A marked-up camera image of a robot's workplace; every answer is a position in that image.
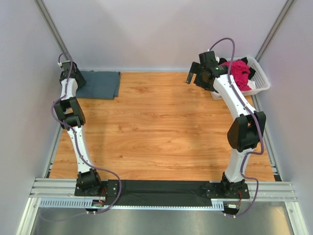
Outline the grey blue t shirt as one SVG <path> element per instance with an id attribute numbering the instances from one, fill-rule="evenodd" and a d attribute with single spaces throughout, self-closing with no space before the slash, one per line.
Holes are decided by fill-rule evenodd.
<path id="1" fill-rule="evenodd" d="M 114 99 L 119 95 L 121 72 L 81 71 L 86 84 L 76 91 L 77 98 Z"/>

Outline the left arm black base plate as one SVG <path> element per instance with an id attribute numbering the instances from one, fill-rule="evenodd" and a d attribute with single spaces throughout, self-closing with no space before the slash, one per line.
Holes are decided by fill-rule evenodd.
<path id="1" fill-rule="evenodd" d="M 107 180 L 102 181 L 100 184 L 96 185 L 76 185 L 74 192 L 75 196 L 84 197 L 116 197 L 120 190 L 120 183 L 118 180 Z"/>

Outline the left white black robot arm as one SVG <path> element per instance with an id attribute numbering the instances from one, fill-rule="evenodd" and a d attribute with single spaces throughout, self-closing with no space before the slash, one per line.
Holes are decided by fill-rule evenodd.
<path id="1" fill-rule="evenodd" d="M 52 113 L 60 126 L 66 130 L 73 145 L 77 161 L 77 179 L 74 195 L 98 196 L 103 184 L 97 170 L 92 166 L 86 144 L 84 125 L 86 119 L 76 97 L 78 88 L 86 84 L 76 63 L 68 60 L 59 62 L 63 70 L 60 75 L 62 91 L 60 98 L 52 106 Z"/>

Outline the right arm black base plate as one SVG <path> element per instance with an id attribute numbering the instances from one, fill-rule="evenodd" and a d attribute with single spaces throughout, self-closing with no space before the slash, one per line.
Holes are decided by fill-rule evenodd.
<path id="1" fill-rule="evenodd" d="M 200 186 L 204 191 L 204 195 L 210 199 L 249 199 L 250 194 L 247 184 L 239 188 L 227 189 L 221 182 L 206 182 Z"/>

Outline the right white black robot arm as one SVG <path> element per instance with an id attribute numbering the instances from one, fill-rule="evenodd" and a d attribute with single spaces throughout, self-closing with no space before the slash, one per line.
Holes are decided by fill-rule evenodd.
<path id="1" fill-rule="evenodd" d="M 231 147 L 230 161 L 221 182 L 209 188 L 225 197 L 245 191 L 246 165 L 258 144 L 263 143 L 266 123 L 264 112 L 256 111 L 239 90 L 228 65 L 220 65 L 213 51 L 199 54 L 199 62 L 193 62 L 186 83 L 193 82 L 207 91 L 217 91 L 226 103 L 233 123 L 227 133 Z"/>

